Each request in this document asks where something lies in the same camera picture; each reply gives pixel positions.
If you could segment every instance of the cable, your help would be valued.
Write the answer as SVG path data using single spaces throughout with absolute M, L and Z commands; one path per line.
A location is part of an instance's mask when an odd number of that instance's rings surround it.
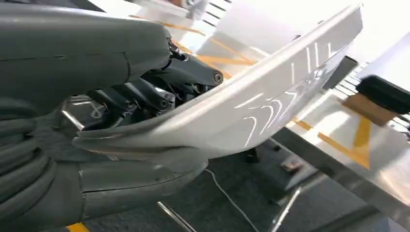
M 246 221 L 249 223 L 249 225 L 256 231 L 259 232 L 258 228 L 252 223 L 252 221 L 249 219 L 249 217 L 245 214 L 245 212 L 242 211 L 241 208 L 231 199 L 231 197 L 225 192 L 225 190 L 222 189 L 222 187 L 218 184 L 217 179 L 215 177 L 215 173 L 213 173 L 209 169 L 205 169 L 205 171 L 209 172 L 212 176 L 212 179 L 214 180 L 215 185 L 219 188 L 219 190 L 228 198 L 228 200 L 231 202 L 231 204 L 242 214 L 242 216 L 246 219 Z

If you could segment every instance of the white panel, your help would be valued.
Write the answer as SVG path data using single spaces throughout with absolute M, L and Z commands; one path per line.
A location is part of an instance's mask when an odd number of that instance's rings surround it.
M 205 10 L 210 12 L 213 15 L 218 16 L 219 18 L 222 18 L 226 14 L 225 11 L 223 11 L 221 9 L 218 9 L 215 6 L 212 6 L 212 5 L 207 5 Z

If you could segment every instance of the black case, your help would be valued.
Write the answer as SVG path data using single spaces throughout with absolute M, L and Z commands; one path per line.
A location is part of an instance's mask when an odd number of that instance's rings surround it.
M 376 75 L 370 75 L 356 90 L 377 105 L 398 114 L 410 112 L 410 93 Z

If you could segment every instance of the screw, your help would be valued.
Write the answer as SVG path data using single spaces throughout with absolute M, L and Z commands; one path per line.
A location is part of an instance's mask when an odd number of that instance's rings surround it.
M 222 83 L 222 81 L 223 81 L 223 76 L 222 76 L 222 74 L 220 74 L 220 73 L 214 74 L 214 81 L 215 81 L 215 83 L 217 83 L 217 84 Z
M 127 104 L 128 109 L 131 109 L 134 107 L 134 104 L 131 101 L 126 101 L 125 103 Z
M 164 110 L 167 107 L 168 107 L 168 101 L 167 100 L 161 100 L 160 101 L 160 108 Z

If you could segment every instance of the wooden block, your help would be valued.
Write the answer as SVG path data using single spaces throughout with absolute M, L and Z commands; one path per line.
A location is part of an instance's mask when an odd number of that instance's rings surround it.
M 388 121 L 397 117 L 398 114 L 387 110 L 368 99 L 366 96 L 357 93 L 349 96 L 343 105 L 367 117 L 374 124 L 384 126 Z

